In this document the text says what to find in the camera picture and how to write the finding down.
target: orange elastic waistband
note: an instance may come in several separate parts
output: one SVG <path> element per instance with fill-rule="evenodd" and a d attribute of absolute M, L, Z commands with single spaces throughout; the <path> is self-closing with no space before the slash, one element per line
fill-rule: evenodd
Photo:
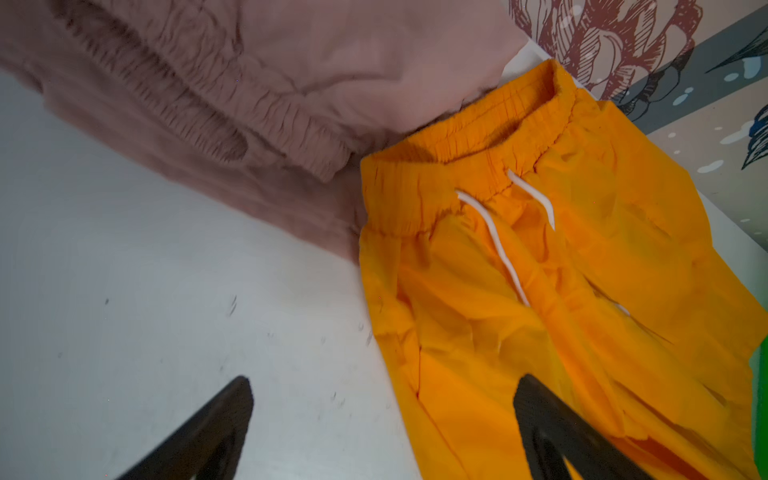
<path fill-rule="evenodd" d="M 446 121 L 362 161 L 369 227 L 398 236 L 432 229 L 456 190 L 485 201 L 522 176 L 563 132 L 575 103 L 571 76 L 554 60 L 494 90 Z"/>

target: white table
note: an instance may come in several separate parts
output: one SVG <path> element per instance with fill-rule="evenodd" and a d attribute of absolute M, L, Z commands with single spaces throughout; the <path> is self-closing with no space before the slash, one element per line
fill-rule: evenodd
<path fill-rule="evenodd" d="M 0 101 L 3 478 L 120 475 L 239 374 L 237 478 L 419 477 L 356 267 L 121 158 L 5 75 Z M 768 304 L 768 254 L 706 203 Z"/>

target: yellow pants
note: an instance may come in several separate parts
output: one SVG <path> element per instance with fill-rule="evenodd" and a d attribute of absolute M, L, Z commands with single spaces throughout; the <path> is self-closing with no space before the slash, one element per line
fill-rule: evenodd
<path fill-rule="evenodd" d="M 768 315 L 687 172 L 613 104 L 548 61 L 362 180 L 362 281 L 424 478 L 530 478 L 525 373 L 655 478 L 759 478 L 747 361 Z"/>

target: black leaf illustration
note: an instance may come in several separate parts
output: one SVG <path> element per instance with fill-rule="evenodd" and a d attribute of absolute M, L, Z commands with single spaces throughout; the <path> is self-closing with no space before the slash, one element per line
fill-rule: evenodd
<path fill-rule="evenodd" d="M 757 35 L 754 38 L 754 40 L 752 40 L 746 46 L 741 48 L 741 50 L 737 51 L 736 53 L 726 58 L 719 64 L 707 70 L 707 73 L 711 72 L 715 68 L 723 67 L 724 65 L 728 65 L 729 63 L 734 63 L 735 61 L 743 60 L 744 58 L 760 57 L 766 54 L 768 54 L 768 27 L 766 27 L 762 32 L 760 32 L 760 34 Z"/>
<path fill-rule="evenodd" d="M 768 156 L 768 105 L 755 115 L 755 123 L 750 128 L 750 144 L 747 149 L 742 170 L 747 165 Z"/>

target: pink fabric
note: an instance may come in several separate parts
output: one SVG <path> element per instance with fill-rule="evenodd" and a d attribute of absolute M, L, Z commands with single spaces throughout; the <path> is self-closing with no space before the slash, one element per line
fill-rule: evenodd
<path fill-rule="evenodd" d="M 8 0 L 0 29 L 0 65 L 59 116 L 353 259 L 357 160 L 494 87 L 527 40 L 496 0 Z"/>

